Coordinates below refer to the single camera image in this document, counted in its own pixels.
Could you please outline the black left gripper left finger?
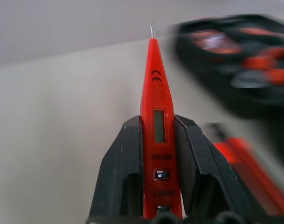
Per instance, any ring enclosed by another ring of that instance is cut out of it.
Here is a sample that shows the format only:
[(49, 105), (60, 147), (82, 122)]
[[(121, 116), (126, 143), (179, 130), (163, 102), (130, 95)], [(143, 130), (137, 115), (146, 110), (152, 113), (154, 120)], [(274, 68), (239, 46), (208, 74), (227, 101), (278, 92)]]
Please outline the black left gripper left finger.
[(123, 124), (101, 161), (89, 216), (142, 216), (143, 186), (143, 132), (135, 116)]

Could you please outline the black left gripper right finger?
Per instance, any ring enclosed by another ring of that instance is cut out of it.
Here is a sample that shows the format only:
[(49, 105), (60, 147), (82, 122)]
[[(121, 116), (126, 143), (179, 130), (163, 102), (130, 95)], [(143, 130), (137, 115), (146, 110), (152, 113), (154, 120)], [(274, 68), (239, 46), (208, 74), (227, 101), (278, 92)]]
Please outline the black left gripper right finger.
[(243, 180), (191, 119), (174, 120), (178, 176), (185, 214), (213, 219), (230, 211), (242, 217), (264, 215)]

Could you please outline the red voltage tester pen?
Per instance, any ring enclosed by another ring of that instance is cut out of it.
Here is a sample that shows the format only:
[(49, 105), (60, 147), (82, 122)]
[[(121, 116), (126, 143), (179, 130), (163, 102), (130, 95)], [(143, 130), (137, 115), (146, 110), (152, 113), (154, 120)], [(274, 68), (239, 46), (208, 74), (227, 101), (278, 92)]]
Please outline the red voltage tester pen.
[(151, 38), (140, 104), (143, 131), (144, 202), (143, 217), (160, 213), (182, 218), (181, 190), (175, 146), (175, 115), (163, 65), (155, 23), (149, 24)]

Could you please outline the black tool case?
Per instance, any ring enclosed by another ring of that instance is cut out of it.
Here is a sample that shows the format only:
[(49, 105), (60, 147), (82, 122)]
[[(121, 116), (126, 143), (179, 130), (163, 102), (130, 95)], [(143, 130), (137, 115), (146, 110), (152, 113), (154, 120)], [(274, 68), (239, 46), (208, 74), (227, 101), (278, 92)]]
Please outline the black tool case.
[(173, 49), (228, 110), (265, 122), (284, 162), (284, 21), (237, 14), (180, 23)]

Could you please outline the red and black hand tool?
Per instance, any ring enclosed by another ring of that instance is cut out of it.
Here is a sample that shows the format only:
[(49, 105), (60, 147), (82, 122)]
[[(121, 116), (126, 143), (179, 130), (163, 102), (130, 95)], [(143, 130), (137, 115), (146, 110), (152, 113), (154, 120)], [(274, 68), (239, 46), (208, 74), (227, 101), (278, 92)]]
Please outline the red and black hand tool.
[(250, 145), (230, 135), (221, 123), (208, 124), (208, 132), (263, 210), (268, 215), (284, 215), (284, 193), (254, 158)]

